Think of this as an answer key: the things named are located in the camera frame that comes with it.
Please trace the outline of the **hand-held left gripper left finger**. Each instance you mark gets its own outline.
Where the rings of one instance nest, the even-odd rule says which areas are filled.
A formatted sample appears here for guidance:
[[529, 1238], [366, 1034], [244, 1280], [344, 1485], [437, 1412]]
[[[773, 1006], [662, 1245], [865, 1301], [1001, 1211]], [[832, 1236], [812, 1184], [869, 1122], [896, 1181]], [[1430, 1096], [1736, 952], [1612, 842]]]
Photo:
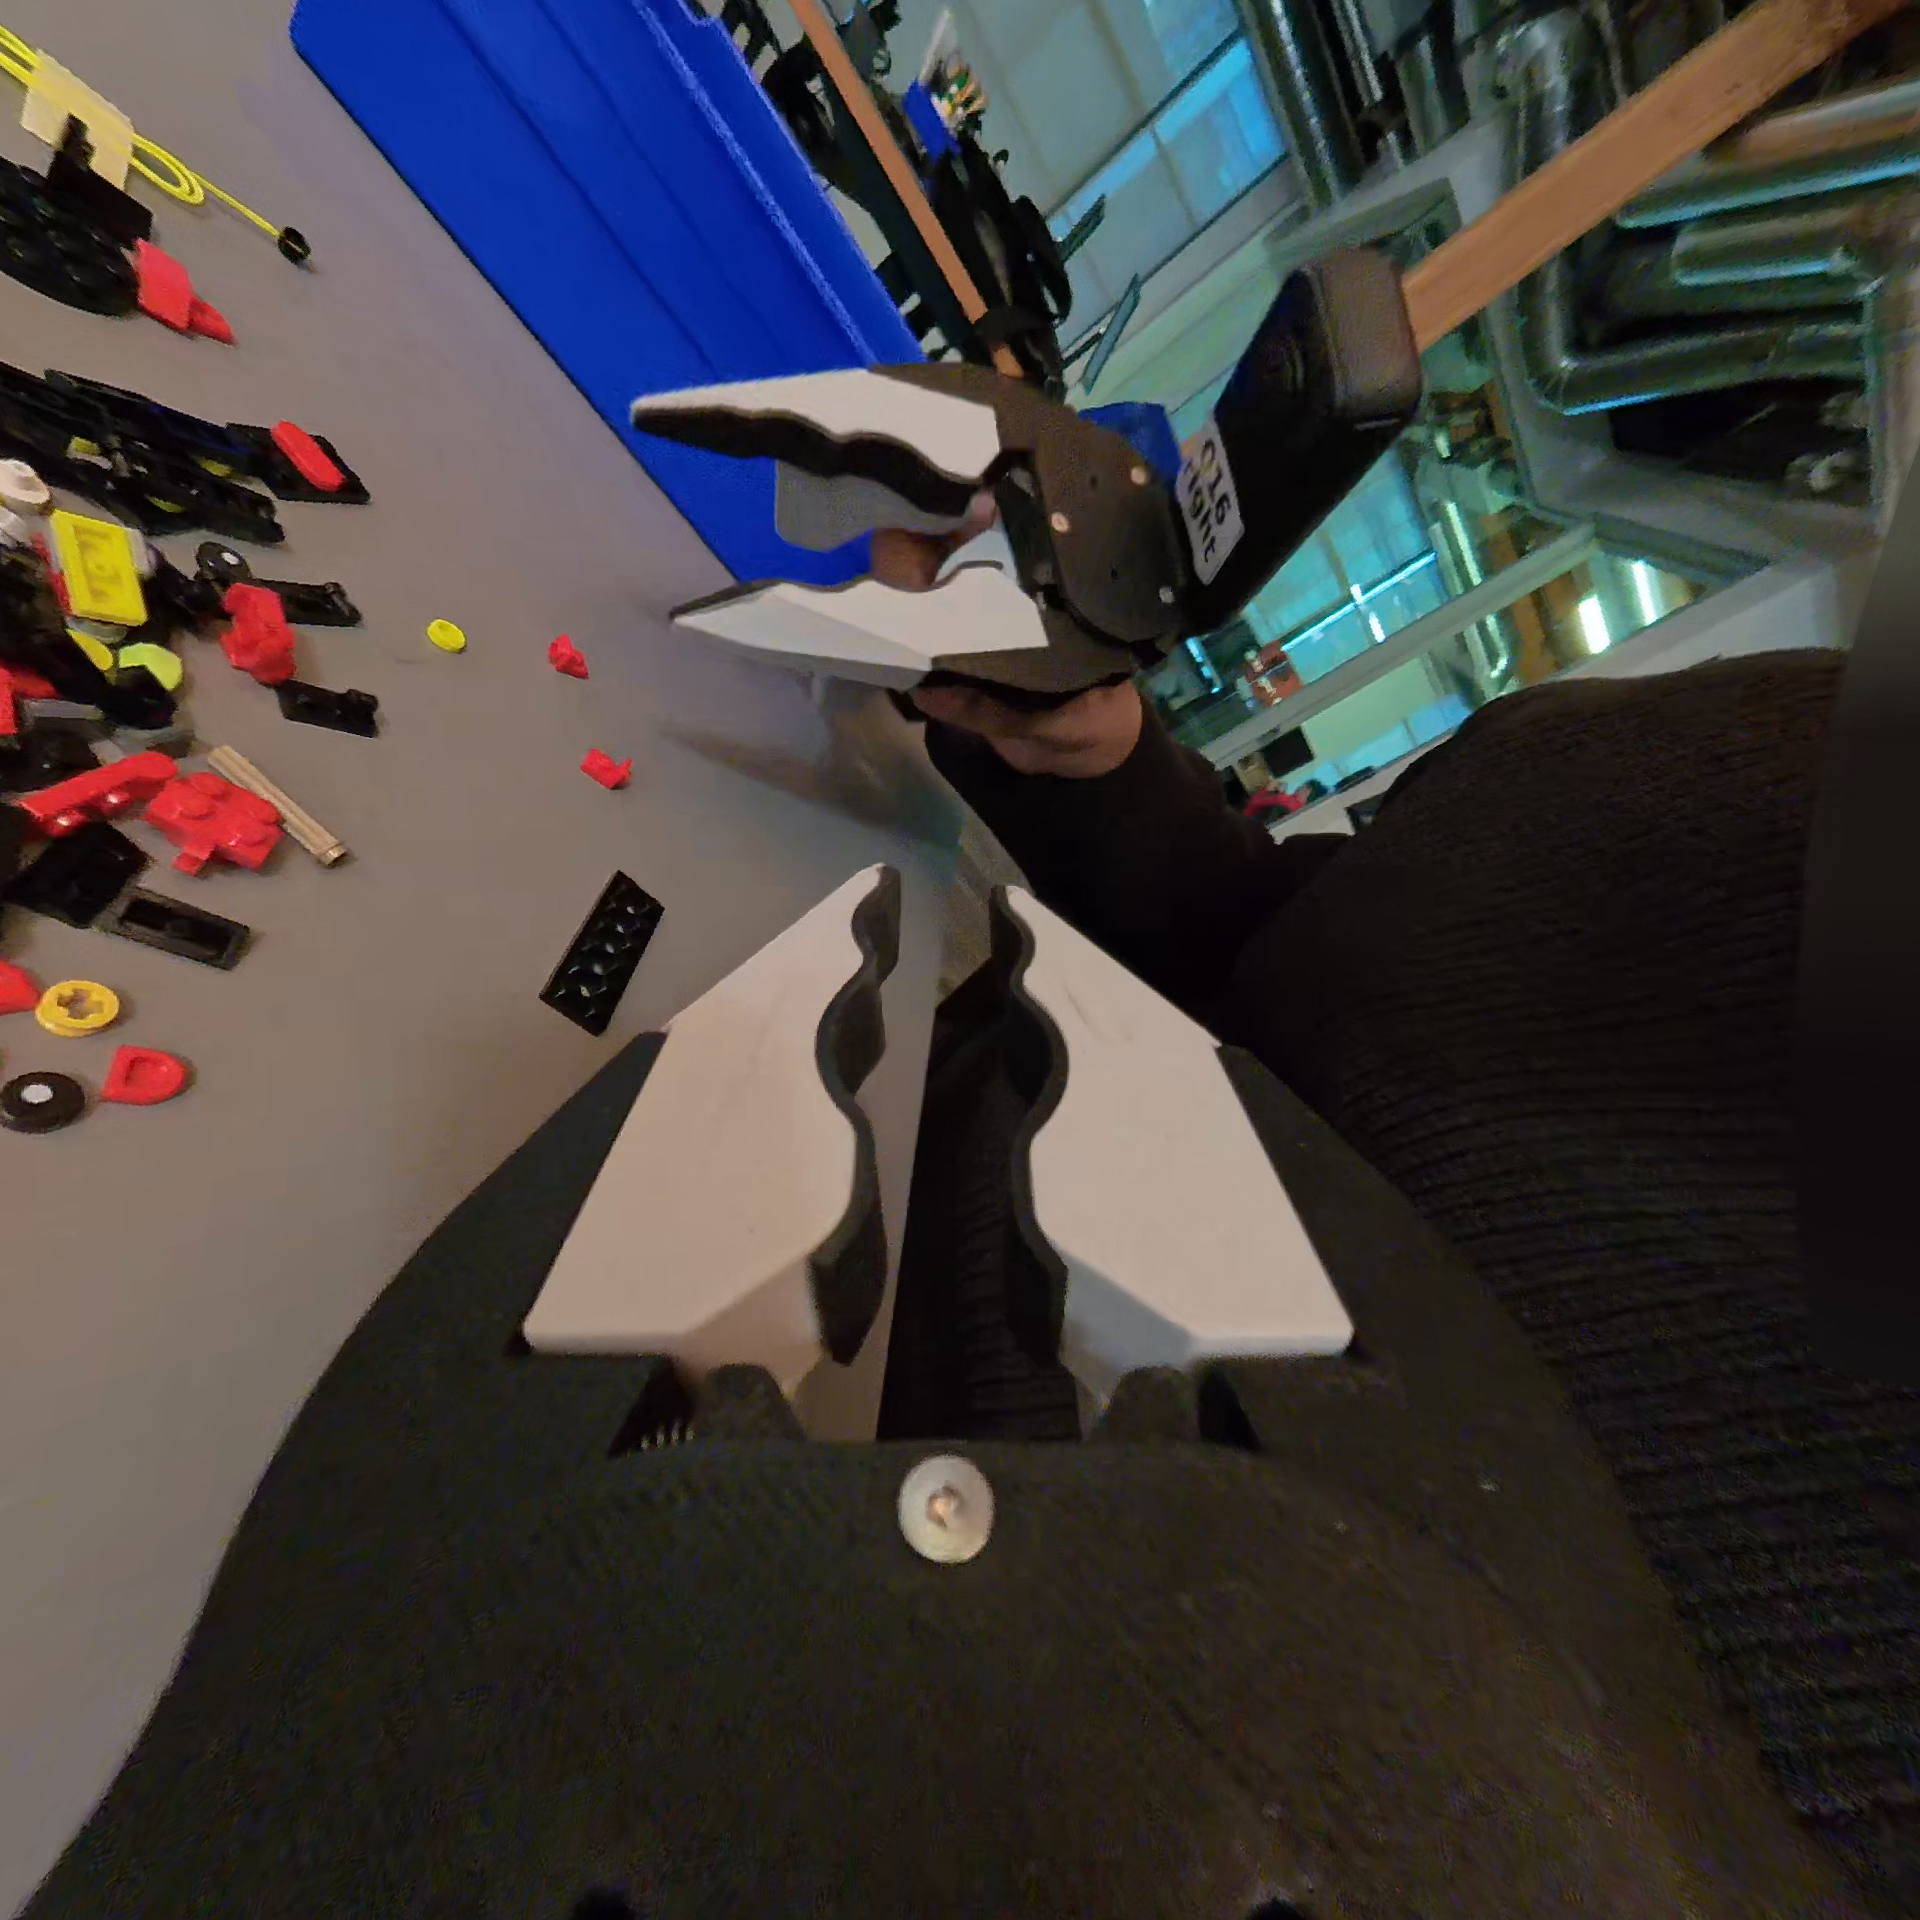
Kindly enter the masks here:
[[902, 878], [873, 864], [674, 1014], [521, 1320], [539, 1358], [769, 1373], [876, 1438], [905, 1218]]

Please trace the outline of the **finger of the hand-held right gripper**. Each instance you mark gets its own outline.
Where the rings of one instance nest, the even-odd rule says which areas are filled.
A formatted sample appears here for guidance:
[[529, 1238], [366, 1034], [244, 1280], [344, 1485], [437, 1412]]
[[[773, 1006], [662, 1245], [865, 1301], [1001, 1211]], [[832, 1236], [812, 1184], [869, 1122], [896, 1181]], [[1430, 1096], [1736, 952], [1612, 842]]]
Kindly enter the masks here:
[[806, 552], [876, 532], [963, 535], [1001, 455], [988, 402], [894, 367], [640, 395], [630, 424], [715, 458], [773, 464], [774, 530]]
[[762, 660], [882, 687], [930, 674], [1001, 678], [1050, 658], [1045, 616], [1001, 565], [968, 559], [912, 592], [876, 579], [755, 582], [674, 608], [670, 627]]

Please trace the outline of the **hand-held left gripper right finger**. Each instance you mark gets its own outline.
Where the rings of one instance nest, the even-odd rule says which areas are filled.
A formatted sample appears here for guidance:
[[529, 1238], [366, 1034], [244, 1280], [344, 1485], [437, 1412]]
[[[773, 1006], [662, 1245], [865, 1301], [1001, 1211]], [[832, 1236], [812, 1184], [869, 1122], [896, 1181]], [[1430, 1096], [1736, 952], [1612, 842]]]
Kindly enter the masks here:
[[1019, 884], [992, 896], [1013, 1328], [1091, 1435], [1138, 1373], [1334, 1359], [1356, 1324], [1258, 1132], [1270, 1076]]

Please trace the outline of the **black lego plate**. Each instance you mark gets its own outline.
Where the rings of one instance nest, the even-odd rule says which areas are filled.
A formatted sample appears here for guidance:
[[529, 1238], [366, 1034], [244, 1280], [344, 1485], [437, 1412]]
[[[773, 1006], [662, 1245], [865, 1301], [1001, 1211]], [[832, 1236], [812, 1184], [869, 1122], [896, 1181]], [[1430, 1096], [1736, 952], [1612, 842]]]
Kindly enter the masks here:
[[616, 870], [542, 986], [542, 1006], [592, 1037], [605, 1035], [662, 916], [648, 890]]

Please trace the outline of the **person's right forearm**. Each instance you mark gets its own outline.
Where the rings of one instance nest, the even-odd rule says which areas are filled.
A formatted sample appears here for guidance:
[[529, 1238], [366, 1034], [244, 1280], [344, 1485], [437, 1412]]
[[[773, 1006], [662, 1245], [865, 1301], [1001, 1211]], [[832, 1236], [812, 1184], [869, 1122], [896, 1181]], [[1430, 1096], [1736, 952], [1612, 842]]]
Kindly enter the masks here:
[[1274, 839], [1148, 706], [1132, 756], [1097, 780], [1019, 775], [968, 731], [924, 731], [936, 770], [1046, 910], [1224, 1039], [1285, 1060], [1281, 964], [1249, 951], [1348, 834]]

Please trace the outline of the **tan lego rod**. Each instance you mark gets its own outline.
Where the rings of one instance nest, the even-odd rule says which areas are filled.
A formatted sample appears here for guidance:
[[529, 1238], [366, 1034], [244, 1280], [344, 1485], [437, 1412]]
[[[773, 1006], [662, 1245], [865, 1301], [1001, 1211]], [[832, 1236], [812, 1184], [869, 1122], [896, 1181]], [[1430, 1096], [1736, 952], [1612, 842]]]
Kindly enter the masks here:
[[352, 851], [329, 827], [324, 827], [307, 807], [296, 803], [274, 780], [260, 773], [253, 762], [234, 747], [210, 747], [209, 768], [229, 784], [243, 786], [246, 792], [262, 799], [278, 815], [286, 834], [309, 853], [324, 869], [339, 869], [347, 861]]

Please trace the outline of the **pile of lego pieces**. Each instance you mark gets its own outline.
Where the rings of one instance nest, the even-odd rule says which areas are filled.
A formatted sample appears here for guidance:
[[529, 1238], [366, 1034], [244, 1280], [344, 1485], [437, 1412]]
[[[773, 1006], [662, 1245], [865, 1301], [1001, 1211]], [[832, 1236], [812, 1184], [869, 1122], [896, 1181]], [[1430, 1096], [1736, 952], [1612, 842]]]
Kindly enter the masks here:
[[[2, 165], [2, 266], [64, 309], [153, 319], [216, 346], [234, 328], [153, 243], [153, 210], [104, 172], [94, 114], [57, 117], [34, 172]], [[205, 639], [278, 715], [378, 735], [378, 698], [300, 677], [305, 629], [349, 630], [339, 582], [278, 581], [249, 557], [283, 542], [278, 507], [366, 507], [340, 451], [293, 420], [221, 422], [64, 370], [2, 366], [2, 904], [229, 971], [249, 926], [153, 891], [179, 875], [260, 872], [273, 807], [209, 768], [185, 714], [185, 644]], [[97, 1099], [158, 1106], [190, 1086], [174, 1052], [122, 1042], [99, 1090], [72, 1071], [5, 1080], [5, 1130], [46, 1135]]]

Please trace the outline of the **person's right hand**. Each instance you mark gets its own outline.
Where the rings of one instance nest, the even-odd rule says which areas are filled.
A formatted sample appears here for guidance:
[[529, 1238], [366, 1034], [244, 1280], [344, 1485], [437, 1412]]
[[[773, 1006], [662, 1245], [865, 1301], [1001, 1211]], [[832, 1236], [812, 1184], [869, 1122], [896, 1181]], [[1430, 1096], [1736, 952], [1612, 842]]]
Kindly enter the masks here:
[[[908, 592], [929, 592], [949, 556], [990, 532], [998, 509], [992, 494], [977, 494], [963, 520], [937, 535], [878, 528], [872, 532], [873, 579]], [[1138, 684], [1088, 687], [1046, 709], [1008, 706], [972, 685], [922, 684], [896, 698], [920, 719], [968, 731], [1025, 776], [1097, 780], [1132, 756], [1145, 703]]]

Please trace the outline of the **blue cloth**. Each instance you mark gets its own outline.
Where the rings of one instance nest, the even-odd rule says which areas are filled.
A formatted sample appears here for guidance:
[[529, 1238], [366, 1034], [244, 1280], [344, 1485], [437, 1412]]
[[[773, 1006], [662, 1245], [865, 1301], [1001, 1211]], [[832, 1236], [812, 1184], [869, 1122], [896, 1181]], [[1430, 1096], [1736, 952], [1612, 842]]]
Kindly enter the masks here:
[[1082, 410], [1082, 419], [1128, 442], [1138, 461], [1166, 488], [1177, 486], [1185, 467], [1185, 446], [1166, 406], [1153, 400], [1114, 400]]

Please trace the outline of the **wooden background desk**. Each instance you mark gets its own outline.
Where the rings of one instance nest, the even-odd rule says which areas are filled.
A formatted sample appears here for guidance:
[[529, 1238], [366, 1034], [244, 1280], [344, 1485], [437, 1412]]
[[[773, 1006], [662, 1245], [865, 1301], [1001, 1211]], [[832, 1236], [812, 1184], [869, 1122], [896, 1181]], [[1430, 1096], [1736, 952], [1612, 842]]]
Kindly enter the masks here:
[[873, 85], [857, 71], [826, 4], [786, 4], [800, 28], [792, 54], [806, 54], [806, 95], [821, 133], [806, 140], [806, 155], [844, 199], [857, 204], [882, 239], [876, 274], [920, 322], [922, 346], [939, 341], [949, 357], [1025, 378], [1019, 355], [990, 335], [986, 296], [945, 228], [880, 107]]

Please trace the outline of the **blue plastic bin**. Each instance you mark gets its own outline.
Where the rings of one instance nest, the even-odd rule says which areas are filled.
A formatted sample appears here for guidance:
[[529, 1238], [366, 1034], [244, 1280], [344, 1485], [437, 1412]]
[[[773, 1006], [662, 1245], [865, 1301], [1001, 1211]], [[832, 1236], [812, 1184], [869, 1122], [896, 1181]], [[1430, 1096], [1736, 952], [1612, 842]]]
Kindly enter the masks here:
[[922, 359], [729, 31], [684, 2], [300, 2], [290, 39], [738, 581], [842, 586], [770, 461], [634, 432], [638, 395]]

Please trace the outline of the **light wooden beam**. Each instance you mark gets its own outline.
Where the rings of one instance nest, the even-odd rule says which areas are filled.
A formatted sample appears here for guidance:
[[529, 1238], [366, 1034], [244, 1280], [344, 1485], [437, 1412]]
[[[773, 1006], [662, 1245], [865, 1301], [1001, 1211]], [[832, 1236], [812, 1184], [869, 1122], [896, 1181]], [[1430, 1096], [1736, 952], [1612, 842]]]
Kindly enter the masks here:
[[1403, 274], [1427, 351], [1905, 2], [1757, 2]]

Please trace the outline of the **person's black sweater torso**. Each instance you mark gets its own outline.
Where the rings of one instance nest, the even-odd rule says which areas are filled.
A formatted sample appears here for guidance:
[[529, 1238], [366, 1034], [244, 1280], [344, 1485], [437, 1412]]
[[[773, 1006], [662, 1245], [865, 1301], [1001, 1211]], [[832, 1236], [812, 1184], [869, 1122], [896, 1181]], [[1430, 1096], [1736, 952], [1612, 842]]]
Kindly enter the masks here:
[[1869, 1911], [1916, 1915], [1916, 1389], [1816, 1358], [1794, 1207], [1848, 666], [1480, 709], [1249, 951], [1288, 1056], [1244, 1050], [1518, 1320], [1790, 1813]]

